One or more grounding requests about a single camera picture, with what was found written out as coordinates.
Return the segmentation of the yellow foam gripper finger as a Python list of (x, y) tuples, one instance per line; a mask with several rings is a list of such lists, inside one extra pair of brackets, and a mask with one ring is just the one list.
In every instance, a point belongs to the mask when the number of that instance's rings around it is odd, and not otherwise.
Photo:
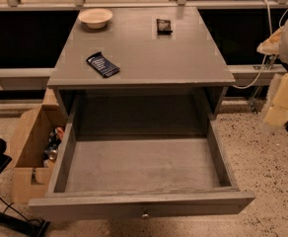
[(256, 49), (257, 52), (265, 55), (278, 55), (279, 45), (282, 36), (283, 28), (280, 27), (268, 39), (263, 41)]
[(261, 120), (265, 128), (280, 128), (288, 122), (288, 72), (271, 80)]

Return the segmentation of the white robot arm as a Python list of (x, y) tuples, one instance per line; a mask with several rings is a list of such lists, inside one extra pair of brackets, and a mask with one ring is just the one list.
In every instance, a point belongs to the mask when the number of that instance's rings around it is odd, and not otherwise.
[[(288, 64), (288, 20), (256, 49), (267, 55), (278, 55)], [(274, 91), (269, 97), (263, 122), (269, 126), (283, 126), (288, 121), (288, 72), (283, 76), (275, 76), (271, 83)]]

